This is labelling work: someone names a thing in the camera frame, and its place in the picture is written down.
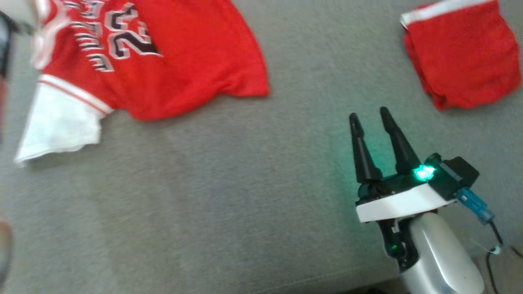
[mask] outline green light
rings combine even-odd
[[[420,165],[417,169],[414,170],[414,174],[419,180],[430,180],[434,177],[434,171],[436,169],[428,165]]]

